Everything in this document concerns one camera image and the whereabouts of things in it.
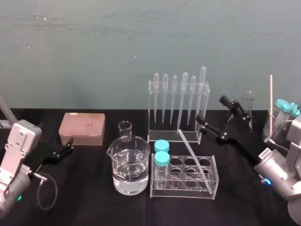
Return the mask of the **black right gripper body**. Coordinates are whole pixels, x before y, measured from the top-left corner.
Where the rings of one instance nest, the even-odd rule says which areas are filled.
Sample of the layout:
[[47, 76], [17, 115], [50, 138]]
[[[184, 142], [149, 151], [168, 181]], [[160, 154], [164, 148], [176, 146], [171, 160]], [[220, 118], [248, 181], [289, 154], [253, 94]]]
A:
[[255, 166], [261, 161], [258, 155], [262, 150], [262, 140], [249, 130], [226, 130], [215, 140], [219, 145], [233, 146], [250, 165]]

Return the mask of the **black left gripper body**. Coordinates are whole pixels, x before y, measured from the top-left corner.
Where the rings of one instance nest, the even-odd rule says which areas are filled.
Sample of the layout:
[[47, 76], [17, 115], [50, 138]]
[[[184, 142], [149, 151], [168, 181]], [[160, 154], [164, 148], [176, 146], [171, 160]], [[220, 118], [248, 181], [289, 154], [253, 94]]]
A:
[[38, 146], [34, 150], [34, 163], [38, 168], [47, 164], [58, 164], [57, 151], [51, 145], [45, 142], [39, 142]]

